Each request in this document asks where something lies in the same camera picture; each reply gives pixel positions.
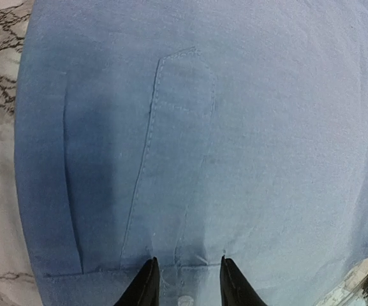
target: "white button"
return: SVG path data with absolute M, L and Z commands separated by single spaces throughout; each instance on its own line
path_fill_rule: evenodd
M 193 306 L 194 299 L 189 295 L 183 295 L 178 298 L 178 306 Z

